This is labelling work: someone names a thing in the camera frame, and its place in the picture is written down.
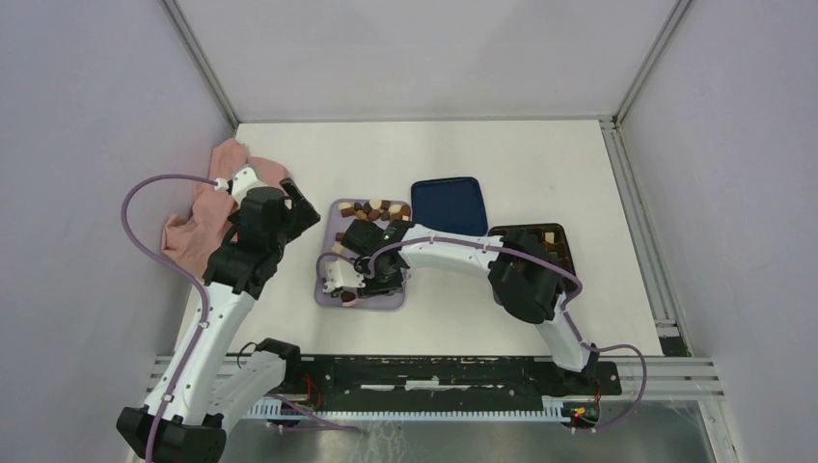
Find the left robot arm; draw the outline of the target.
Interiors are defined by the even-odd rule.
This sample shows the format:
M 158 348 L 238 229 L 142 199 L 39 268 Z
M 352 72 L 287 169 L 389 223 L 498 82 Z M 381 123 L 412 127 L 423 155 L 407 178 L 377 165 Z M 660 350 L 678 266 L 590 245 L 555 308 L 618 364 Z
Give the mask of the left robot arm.
M 194 283 L 200 306 L 183 343 L 140 407 L 125 407 L 116 428 L 147 462 L 217 462 L 227 438 L 262 397 L 302 383 L 300 348 L 265 339 L 223 383 L 221 365 L 238 328 L 276 274 L 287 244 L 319 214 L 289 177 L 278 186 L 219 179 L 238 202 L 232 226 Z

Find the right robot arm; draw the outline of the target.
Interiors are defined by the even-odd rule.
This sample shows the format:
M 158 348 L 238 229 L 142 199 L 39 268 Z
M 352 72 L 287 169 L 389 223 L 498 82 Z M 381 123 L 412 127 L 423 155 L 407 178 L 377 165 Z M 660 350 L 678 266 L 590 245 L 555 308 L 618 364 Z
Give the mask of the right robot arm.
M 596 379 L 592 344 L 584 340 L 567 312 L 583 289 L 578 277 L 530 232 L 469 236 L 435 231 L 407 220 L 386 228 L 356 219 L 341 233 L 340 245 L 353 254 L 348 281 L 340 269 L 326 271 L 325 290 L 354 289 L 358 298 L 397 294 L 410 271 L 434 268 L 486 280 L 494 297 L 513 318 L 534 326 L 550 349 L 559 385 L 580 394 Z

